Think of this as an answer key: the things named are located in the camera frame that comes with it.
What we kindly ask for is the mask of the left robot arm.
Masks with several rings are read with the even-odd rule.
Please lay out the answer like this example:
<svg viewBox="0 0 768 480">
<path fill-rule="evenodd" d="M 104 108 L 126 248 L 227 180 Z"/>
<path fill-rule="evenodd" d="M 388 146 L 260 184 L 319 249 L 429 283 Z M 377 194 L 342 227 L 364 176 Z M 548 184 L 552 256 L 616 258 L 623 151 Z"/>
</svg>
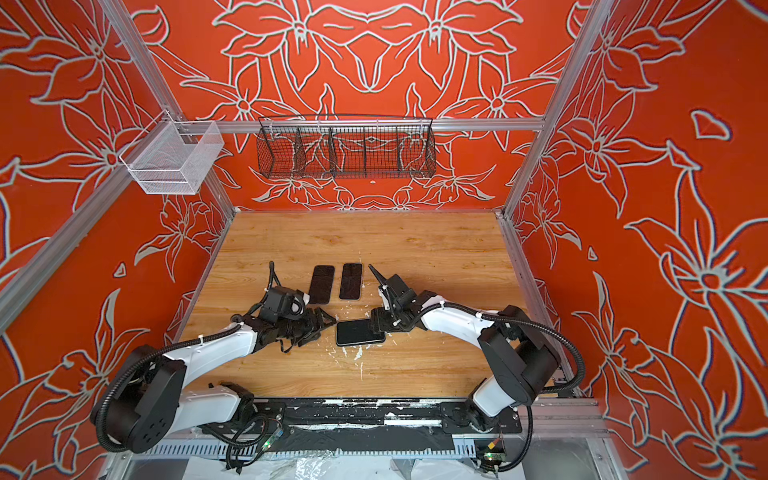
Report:
<svg viewBox="0 0 768 480">
<path fill-rule="evenodd" d="M 288 353 L 318 340 L 337 320 L 310 307 L 309 300 L 299 290 L 269 287 L 260 301 L 233 315 L 229 326 L 216 333 L 134 349 L 92 409 L 99 445 L 109 452 L 142 453 L 169 433 L 240 416 L 245 391 L 221 385 L 194 392 L 189 385 L 274 343 Z"/>
</svg>

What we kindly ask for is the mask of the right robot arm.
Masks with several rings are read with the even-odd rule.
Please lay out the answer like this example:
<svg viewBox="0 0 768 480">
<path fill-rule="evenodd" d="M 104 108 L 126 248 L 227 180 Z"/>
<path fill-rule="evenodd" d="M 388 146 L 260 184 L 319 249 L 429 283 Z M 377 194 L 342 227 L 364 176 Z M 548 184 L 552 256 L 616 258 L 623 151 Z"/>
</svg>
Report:
<svg viewBox="0 0 768 480">
<path fill-rule="evenodd" d="M 465 421 L 478 431 L 492 428 L 507 408 L 530 407 L 541 394 L 580 386 L 586 365 L 576 345 L 557 330 L 531 320 L 519 307 L 474 309 L 407 286 L 398 275 L 371 273 L 383 306 L 371 314 L 373 329 L 408 333 L 414 329 L 446 334 L 478 348 L 491 371 L 468 396 Z"/>
</svg>

